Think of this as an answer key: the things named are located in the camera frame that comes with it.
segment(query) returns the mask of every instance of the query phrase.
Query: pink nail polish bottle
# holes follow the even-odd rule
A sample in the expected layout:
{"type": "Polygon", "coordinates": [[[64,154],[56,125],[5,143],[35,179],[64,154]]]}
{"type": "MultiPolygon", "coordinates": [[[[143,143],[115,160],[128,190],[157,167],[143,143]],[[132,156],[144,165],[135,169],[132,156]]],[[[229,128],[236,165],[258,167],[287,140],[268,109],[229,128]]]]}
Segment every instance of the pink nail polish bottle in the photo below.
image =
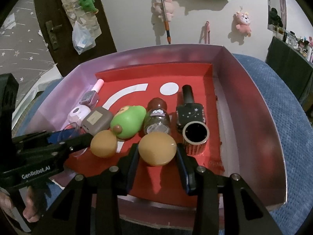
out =
{"type": "Polygon", "coordinates": [[[84,94],[79,104],[86,105],[90,109],[93,109],[99,101],[99,91],[102,88],[104,81],[99,79],[93,88],[84,94]]]}

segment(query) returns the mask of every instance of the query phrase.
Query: orange and black pole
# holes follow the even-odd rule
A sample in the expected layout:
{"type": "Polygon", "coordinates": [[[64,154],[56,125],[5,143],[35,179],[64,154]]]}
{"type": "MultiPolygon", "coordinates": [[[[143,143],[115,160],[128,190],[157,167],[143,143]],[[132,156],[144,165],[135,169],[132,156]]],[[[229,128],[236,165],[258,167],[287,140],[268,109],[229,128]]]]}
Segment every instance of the orange and black pole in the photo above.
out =
{"type": "Polygon", "coordinates": [[[162,3],[163,20],[164,20],[164,25],[165,25],[166,35],[167,35],[167,41],[168,41],[168,44],[170,44],[171,43],[170,26],[168,25],[168,21],[167,21],[164,0],[161,0],[161,3],[162,3]]]}

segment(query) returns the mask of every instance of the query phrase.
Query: blue blanket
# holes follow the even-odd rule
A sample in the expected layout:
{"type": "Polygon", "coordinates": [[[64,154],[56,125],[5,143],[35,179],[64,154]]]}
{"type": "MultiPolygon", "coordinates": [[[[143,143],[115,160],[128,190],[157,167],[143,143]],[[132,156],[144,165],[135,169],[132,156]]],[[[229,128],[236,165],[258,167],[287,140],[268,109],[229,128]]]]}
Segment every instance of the blue blanket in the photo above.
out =
{"type": "MultiPolygon", "coordinates": [[[[279,76],[259,59],[236,54],[235,57],[248,71],[260,89],[276,123],[287,167],[288,200],[271,214],[284,235],[294,235],[313,207],[313,130],[299,102],[279,76]]],[[[56,86],[54,83],[34,105],[19,134],[41,104],[44,97],[56,86]]],[[[60,193],[59,187],[49,185],[48,206],[60,193]]],[[[156,230],[122,221],[123,234],[191,234],[173,229],[156,230]]]]}

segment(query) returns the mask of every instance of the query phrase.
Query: door handle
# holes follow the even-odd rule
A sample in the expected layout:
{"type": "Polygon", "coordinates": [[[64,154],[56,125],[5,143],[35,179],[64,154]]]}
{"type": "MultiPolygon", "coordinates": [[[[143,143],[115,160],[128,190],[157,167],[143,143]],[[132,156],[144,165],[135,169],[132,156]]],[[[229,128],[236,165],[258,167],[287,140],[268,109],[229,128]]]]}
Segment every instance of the door handle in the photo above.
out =
{"type": "Polygon", "coordinates": [[[62,25],[58,25],[58,26],[53,26],[52,20],[47,21],[46,23],[46,28],[48,31],[48,35],[49,35],[49,39],[52,45],[53,50],[58,49],[58,40],[56,37],[56,33],[60,31],[60,29],[62,28],[62,25]]]}

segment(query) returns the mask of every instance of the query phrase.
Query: green dinosaur plush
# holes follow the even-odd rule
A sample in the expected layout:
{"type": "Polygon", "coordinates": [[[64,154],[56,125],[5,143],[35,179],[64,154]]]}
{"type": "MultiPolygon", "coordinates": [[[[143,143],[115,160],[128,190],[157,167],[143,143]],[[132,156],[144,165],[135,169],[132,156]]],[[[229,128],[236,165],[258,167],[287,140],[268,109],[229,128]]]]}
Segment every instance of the green dinosaur plush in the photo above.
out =
{"type": "Polygon", "coordinates": [[[129,139],[140,131],[146,116],[143,106],[125,106],[111,121],[112,132],[120,139],[129,139]]]}
{"type": "Polygon", "coordinates": [[[94,7],[94,0],[79,0],[79,5],[82,6],[85,12],[92,11],[98,13],[98,9],[94,7]]]}

